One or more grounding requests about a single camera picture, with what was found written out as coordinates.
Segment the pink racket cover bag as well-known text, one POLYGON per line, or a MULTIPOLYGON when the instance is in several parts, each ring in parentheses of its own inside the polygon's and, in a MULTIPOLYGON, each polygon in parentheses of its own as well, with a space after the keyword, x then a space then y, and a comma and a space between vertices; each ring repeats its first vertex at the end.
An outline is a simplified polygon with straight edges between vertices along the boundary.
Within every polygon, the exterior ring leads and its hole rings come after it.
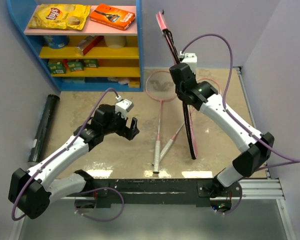
MULTIPOLYGON (((164 10, 159 11, 155 16, 157 23, 159 25, 160 30, 162 31, 163 37, 166 40, 166 43, 169 47, 170 53, 173 57, 173 62, 174 64, 179 64, 180 58, 178 51, 175 47, 175 43, 173 40, 173 35, 171 31, 168 28, 167 21, 164 17, 164 10)), ((183 111, 183 118, 184 118, 184 123, 185 123, 185 130, 186 130, 186 136, 187 136, 187 141, 189 145, 189 151, 191 158, 195 160, 198 156, 198 148, 197 148, 197 143, 195 140, 194 132, 193 132, 193 124, 192 124, 192 116, 190 113, 190 108, 186 103, 182 100, 182 111, 183 111)))

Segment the pink badminton racket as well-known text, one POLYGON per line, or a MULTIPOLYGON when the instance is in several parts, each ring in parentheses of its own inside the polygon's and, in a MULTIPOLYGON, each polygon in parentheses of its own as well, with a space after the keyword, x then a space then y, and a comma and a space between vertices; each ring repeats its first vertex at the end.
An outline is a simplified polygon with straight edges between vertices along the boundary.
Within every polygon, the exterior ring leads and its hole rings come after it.
MULTIPOLYGON (((157 131, 157 140, 155 144, 155 154, 158 153, 158 151, 161 149, 160 147, 160 130, 161 130, 161 115, 162 115, 162 107, 163 107, 163 102, 170 102, 174 100, 177 95, 173 93, 172 91, 164 91, 160 97, 158 96, 153 96, 150 94, 150 92, 147 90, 148 84, 146 84, 146 93, 149 97, 151 97, 153 100, 159 101, 160 102, 160 109, 159 109, 159 120, 158 120, 158 131, 157 131)), ((188 118, 189 118, 189 127, 190 127, 190 152, 194 154, 194 157, 196 158, 198 155, 198 147, 195 139, 195 134, 194 134, 194 128, 193 128, 193 121, 192 121, 192 112, 195 110, 195 108, 190 108, 188 107, 188 118)), ((175 134, 169 139, 169 141, 166 143, 166 145, 163 147, 163 149, 160 152, 159 159, 158 159, 158 164, 162 161, 162 159, 165 157, 165 155, 168 153, 169 149, 172 147, 174 141, 176 140, 180 130, 183 128, 186 122, 184 122, 178 130, 175 132, 175 134)))

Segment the black shuttlecock tube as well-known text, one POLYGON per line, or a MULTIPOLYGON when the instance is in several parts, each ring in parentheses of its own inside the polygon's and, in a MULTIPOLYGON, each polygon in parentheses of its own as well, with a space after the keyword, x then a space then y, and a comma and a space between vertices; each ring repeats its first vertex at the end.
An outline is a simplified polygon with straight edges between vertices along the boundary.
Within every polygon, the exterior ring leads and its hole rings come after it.
POLYGON ((46 98, 44 109, 27 161, 30 167, 35 166, 44 159, 59 102, 60 97, 54 94, 49 94, 46 98))

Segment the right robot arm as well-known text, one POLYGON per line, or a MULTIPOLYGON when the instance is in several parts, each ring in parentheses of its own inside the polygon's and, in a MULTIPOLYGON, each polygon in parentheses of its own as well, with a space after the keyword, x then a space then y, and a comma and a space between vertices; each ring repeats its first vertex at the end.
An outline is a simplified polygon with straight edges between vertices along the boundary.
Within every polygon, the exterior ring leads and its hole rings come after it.
POLYGON ((250 177, 269 159, 271 151, 264 144, 272 147, 275 138, 269 132, 261 133, 228 105, 223 105, 223 98, 217 89, 207 81, 197 82, 188 64, 176 64, 170 67, 169 72, 178 98, 213 120, 240 151, 232 164, 212 181, 213 192, 223 197, 231 190, 233 183, 250 177))

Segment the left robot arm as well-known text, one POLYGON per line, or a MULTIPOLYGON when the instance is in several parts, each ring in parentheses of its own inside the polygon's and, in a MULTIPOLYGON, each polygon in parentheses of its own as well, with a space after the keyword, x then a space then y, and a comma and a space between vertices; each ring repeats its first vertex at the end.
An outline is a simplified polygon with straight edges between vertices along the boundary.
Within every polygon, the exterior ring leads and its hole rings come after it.
POLYGON ((75 171, 70 177, 57 176, 70 164, 90 152, 103 142, 109 134, 117 134, 132 140, 140 131, 134 117, 127 127, 128 112, 134 104, 121 100, 114 105, 101 104, 94 108, 84 124, 58 150, 42 162, 28 170, 18 168, 11 176, 8 200, 13 204, 11 218, 16 217, 16 209, 30 219, 39 217, 48 206, 65 196, 80 193, 89 196, 95 187, 94 178, 84 170, 75 171))

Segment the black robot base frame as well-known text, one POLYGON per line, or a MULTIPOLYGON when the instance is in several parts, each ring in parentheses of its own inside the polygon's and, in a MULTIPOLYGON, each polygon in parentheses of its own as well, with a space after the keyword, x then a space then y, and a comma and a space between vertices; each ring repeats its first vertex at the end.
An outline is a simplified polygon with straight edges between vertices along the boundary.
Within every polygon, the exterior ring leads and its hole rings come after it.
POLYGON ((126 205, 193 205, 213 207, 230 199, 242 197, 241 185, 236 182, 230 187, 218 189, 211 178, 143 178, 143 179, 94 179, 89 180, 83 190, 73 193, 76 197, 94 197, 98 208, 126 205))

